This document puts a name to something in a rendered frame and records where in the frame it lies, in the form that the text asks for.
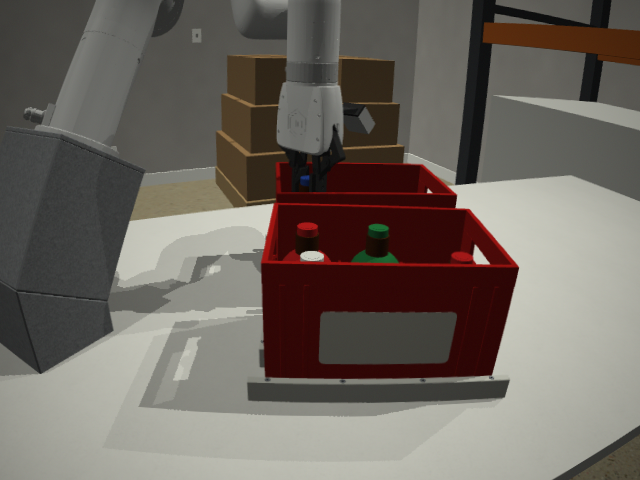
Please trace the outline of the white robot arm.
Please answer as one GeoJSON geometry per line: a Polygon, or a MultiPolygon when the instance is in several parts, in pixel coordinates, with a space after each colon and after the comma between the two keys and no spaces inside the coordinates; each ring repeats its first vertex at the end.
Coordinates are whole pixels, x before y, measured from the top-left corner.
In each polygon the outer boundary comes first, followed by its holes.
{"type": "MultiPolygon", "coordinates": [[[[41,124],[35,130],[62,133],[119,158],[111,146],[150,39],[174,27],[183,4],[96,0],[56,104],[44,111],[29,107],[24,119],[41,124]]],[[[244,37],[287,40],[287,81],[338,82],[341,0],[231,0],[231,5],[244,37]]],[[[348,131],[369,134],[375,122],[365,105],[342,105],[348,131]]]]}

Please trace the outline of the green bottle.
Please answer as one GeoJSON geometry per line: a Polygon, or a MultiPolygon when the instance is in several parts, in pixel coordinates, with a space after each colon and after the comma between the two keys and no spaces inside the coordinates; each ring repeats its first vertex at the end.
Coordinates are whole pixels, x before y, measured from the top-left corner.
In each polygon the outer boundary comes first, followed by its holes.
{"type": "Polygon", "coordinates": [[[382,224],[369,225],[366,234],[366,248],[359,252],[351,262],[356,263],[399,263],[398,260],[388,252],[389,248],[389,227],[382,224]]]}

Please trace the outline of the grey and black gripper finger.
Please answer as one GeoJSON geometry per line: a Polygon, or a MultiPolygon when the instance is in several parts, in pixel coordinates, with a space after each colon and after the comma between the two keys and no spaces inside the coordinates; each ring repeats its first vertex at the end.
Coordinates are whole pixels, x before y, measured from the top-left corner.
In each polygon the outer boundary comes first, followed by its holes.
{"type": "MultiPolygon", "coordinates": [[[[279,145],[279,144],[278,144],[279,145]]],[[[279,147],[285,152],[289,159],[289,166],[292,168],[292,192],[299,192],[299,183],[302,176],[309,176],[309,166],[306,153],[279,147]]]]}
{"type": "Polygon", "coordinates": [[[329,172],[336,163],[345,160],[345,158],[345,153],[334,124],[332,128],[332,140],[328,151],[321,155],[312,155],[313,173],[309,175],[309,192],[326,192],[327,172],[329,172]],[[330,154],[330,149],[332,154],[330,154]],[[320,157],[323,158],[321,162],[320,157]]]}

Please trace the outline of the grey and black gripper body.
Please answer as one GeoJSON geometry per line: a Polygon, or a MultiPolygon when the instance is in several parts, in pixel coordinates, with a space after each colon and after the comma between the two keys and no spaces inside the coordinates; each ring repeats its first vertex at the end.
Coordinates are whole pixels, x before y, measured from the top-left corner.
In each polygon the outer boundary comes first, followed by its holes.
{"type": "Polygon", "coordinates": [[[335,124],[343,142],[341,89],[334,83],[283,83],[277,115],[277,143],[290,150],[321,155],[327,152],[335,124]]]}

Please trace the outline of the red crate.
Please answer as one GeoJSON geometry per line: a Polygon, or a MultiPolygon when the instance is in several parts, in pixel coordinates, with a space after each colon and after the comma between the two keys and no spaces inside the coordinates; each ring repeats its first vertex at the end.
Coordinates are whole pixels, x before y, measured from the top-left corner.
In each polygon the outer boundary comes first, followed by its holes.
{"type": "Polygon", "coordinates": [[[261,261],[265,375],[492,376],[518,271],[470,209],[297,203],[261,261]],[[331,262],[282,261],[305,222],[331,262]],[[372,224],[399,263],[351,262],[372,224]],[[475,244],[490,264],[448,264],[475,244]]]}
{"type": "Polygon", "coordinates": [[[337,163],[327,172],[326,192],[292,192],[291,186],[289,167],[277,183],[276,203],[456,208],[457,201],[423,164],[337,163]]]}

